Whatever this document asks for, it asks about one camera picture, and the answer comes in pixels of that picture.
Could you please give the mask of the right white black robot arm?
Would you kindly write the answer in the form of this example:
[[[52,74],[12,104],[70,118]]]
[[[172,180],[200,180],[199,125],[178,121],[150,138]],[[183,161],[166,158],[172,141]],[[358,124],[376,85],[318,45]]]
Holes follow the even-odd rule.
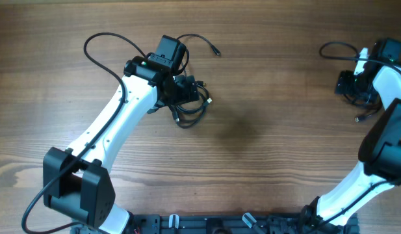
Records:
[[[363,139],[354,169],[330,192],[306,205],[295,233],[357,233],[356,212],[382,192],[401,185],[401,42],[382,38],[372,49],[354,49],[353,71],[344,70],[335,93],[365,113],[383,110]]]

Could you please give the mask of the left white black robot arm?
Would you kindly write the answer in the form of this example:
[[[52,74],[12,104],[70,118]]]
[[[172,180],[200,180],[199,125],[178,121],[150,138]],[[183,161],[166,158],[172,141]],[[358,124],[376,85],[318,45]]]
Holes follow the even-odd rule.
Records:
[[[185,75],[187,47],[163,36],[154,53],[127,61],[117,93],[90,127],[65,150],[51,148],[43,160],[44,205],[72,219],[72,233],[134,233],[133,215],[118,207],[110,178],[115,158],[138,122],[168,107],[199,99]]]

